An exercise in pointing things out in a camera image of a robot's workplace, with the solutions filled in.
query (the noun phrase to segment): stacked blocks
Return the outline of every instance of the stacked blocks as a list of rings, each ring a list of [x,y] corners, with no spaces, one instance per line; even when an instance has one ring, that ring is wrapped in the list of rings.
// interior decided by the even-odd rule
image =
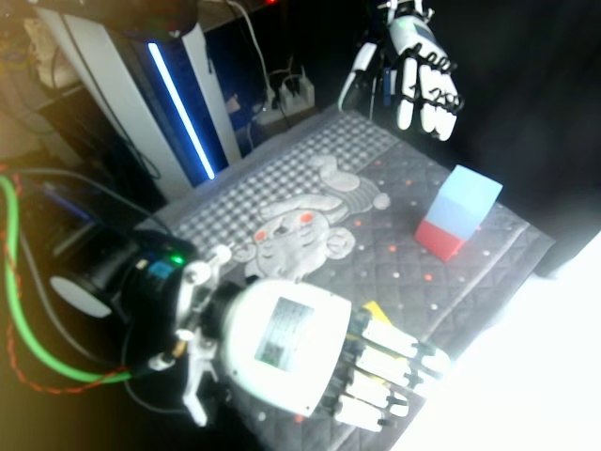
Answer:
[[[440,187],[415,239],[448,261],[486,218],[501,188],[497,181],[467,167],[456,166]]]

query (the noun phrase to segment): red block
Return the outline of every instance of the red block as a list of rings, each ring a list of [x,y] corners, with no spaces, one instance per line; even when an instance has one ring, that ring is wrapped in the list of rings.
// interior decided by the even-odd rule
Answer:
[[[417,228],[415,240],[442,261],[449,261],[465,243],[465,240],[460,240],[455,235],[445,232],[426,220],[423,220]]]

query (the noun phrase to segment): checkered pattern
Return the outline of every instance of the checkered pattern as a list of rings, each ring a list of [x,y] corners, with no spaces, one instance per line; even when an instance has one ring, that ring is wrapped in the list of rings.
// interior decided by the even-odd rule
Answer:
[[[195,210],[179,223],[176,234],[193,242],[201,255],[217,244],[245,242],[261,225],[261,207],[299,194],[322,193],[317,171],[307,164],[312,156],[334,155],[340,169],[356,173],[395,143],[394,137],[361,117],[337,117]]]
[[[355,306],[376,300],[406,332],[430,339],[456,357],[494,317],[530,273],[551,241],[501,205],[448,263],[413,239],[448,171],[356,114],[334,115],[317,132],[265,162],[179,221],[177,233],[201,253],[217,243],[249,239],[260,224],[257,212],[273,201],[319,193],[307,162],[316,154],[336,156],[341,169],[371,179],[391,198],[386,210],[369,210],[337,226],[355,237],[349,256],[329,260],[307,282],[350,299]],[[240,278],[241,265],[227,277]],[[387,450],[423,400],[409,394],[407,418],[379,434],[310,418],[296,423],[233,388],[233,402],[266,449],[285,451]]]

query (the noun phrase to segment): light blue cube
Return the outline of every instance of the light blue cube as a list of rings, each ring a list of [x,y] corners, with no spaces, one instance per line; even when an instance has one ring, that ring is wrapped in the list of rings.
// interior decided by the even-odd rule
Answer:
[[[458,165],[440,187],[425,220],[461,240],[469,240],[501,189],[497,181]]]

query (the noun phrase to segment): dark background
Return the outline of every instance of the dark background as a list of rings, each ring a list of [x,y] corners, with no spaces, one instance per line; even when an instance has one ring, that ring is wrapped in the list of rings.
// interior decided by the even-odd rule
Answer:
[[[316,106],[334,103],[368,25],[365,5],[363,0],[281,0],[253,14],[268,70],[284,68],[293,54],[316,86]],[[378,108],[376,122],[443,164],[467,164],[503,183],[501,201],[557,241],[539,268],[548,271],[601,227],[601,4],[430,0],[426,5],[436,11],[435,36],[458,64],[454,79],[465,109],[446,143],[399,132],[393,110]],[[253,103],[262,95],[261,74],[239,23],[210,32],[208,43],[223,91]],[[25,290],[25,306],[28,300],[27,314],[35,318],[38,301],[31,290]],[[53,351],[79,362],[49,326],[33,322]],[[48,380],[23,347],[17,350],[23,370],[34,379],[64,384]],[[225,428],[206,432],[184,418],[143,411],[121,387],[78,397],[40,395],[18,383],[6,357],[0,360],[6,449],[254,448],[243,428],[227,428],[237,423],[228,412]]]

